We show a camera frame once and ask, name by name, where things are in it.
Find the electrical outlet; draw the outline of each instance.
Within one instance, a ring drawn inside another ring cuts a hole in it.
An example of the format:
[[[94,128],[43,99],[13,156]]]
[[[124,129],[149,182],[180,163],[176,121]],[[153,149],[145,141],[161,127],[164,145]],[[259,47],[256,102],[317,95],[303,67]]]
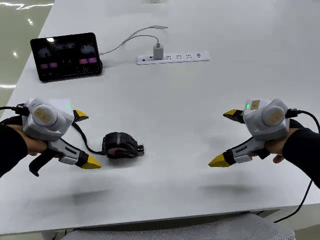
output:
[[[187,53],[167,53],[163,59],[154,60],[153,55],[139,55],[136,57],[136,64],[167,64],[167,63],[183,63],[183,62],[199,62],[209,61],[210,55],[208,51],[197,51]]]

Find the hand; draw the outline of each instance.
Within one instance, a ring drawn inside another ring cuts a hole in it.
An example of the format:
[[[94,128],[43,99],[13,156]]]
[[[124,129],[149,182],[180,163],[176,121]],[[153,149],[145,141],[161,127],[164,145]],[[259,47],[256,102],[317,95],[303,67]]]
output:
[[[271,153],[271,154],[276,154],[276,156],[273,158],[273,162],[275,164],[280,163],[283,159],[285,159],[282,156],[282,149],[285,146],[286,141],[290,137],[291,134],[293,134],[295,131],[297,131],[299,128],[290,128],[289,133],[287,136],[281,139],[276,139],[276,140],[271,140],[267,141],[265,143],[265,148]]]
[[[7,126],[13,128],[21,135],[21,137],[25,141],[25,144],[28,148],[28,154],[32,156],[36,156],[38,153],[41,154],[47,149],[48,145],[44,141],[34,139],[26,135],[23,131],[22,126],[20,125],[7,125]]]

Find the charging cable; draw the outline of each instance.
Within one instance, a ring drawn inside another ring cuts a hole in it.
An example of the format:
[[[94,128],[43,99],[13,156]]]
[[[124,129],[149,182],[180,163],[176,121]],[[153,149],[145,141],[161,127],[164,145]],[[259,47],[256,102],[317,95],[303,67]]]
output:
[[[144,31],[146,29],[167,29],[167,26],[160,26],[160,25],[152,25],[152,26],[148,26],[148,27],[144,27],[141,28],[137,31],[135,31],[134,33],[132,33],[129,37],[127,37],[123,42],[121,42],[117,47],[115,47],[114,49],[111,49],[109,51],[106,52],[99,52],[99,55],[105,55],[105,54],[109,54],[115,50],[117,50],[118,48],[120,48],[121,46],[123,46],[126,42],[130,41],[131,39],[137,38],[137,37],[150,37],[150,38],[155,38],[157,43],[156,45],[153,47],[153,59],[155,60],[160,60],[164,58],[164,47],[162,44],[160,44],[159,39],[156,36],[153,35],[136,35],[141,31]]]

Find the power adapter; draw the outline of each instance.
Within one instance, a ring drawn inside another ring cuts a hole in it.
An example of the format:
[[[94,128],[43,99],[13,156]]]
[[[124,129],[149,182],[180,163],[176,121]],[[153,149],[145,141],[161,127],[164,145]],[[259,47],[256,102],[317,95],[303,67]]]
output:
[[[160,43],[157,43],[153,46],[153,59],[162,60],[164,59],[164,46]]]

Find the black tape measure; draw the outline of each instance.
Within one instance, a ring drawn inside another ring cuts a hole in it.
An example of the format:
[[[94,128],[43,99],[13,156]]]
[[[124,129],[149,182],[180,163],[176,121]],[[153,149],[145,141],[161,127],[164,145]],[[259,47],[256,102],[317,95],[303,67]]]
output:
[[[145,148],[125,132],[112,132],[103,138],[102,152],[110,159],[132,159],[143,155]]]

